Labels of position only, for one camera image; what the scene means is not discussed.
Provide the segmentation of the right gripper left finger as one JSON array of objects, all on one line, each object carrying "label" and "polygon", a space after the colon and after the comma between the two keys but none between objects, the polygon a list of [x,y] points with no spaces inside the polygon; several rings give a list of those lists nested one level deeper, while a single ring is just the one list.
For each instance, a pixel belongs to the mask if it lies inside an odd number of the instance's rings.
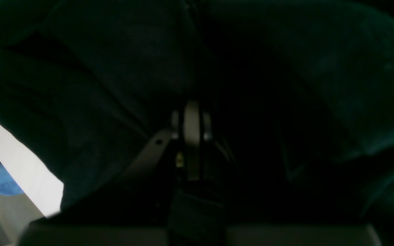
[{"label": "right gripper left finger", "polygon": [[168,217],[177,180],[199,180],[199,160],[186,169],[185,142],[200,144],[197,101],[173,111],[171,125],[156,133],[110,183],[49,219],[32,222],[20,246],[168,246]]}]

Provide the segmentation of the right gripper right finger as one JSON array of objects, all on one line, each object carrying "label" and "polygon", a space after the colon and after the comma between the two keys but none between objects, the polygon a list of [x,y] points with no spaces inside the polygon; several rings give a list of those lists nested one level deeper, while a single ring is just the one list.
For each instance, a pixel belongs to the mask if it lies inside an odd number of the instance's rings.
[{"label": "right gripper right finger", "polygon": [[[211,116],[200,113],[200,183],[222,195],[224,207],[239,198],[230,194],[235,181],[228,173],[233,157],[227,147],[214,140]],[[289,225],[258,223],[262,216],[250,223],[232,223],[223,214],[220,229],[216,229],[219,246],[381,246],[382,242],[370,224],[346,225]]]}]

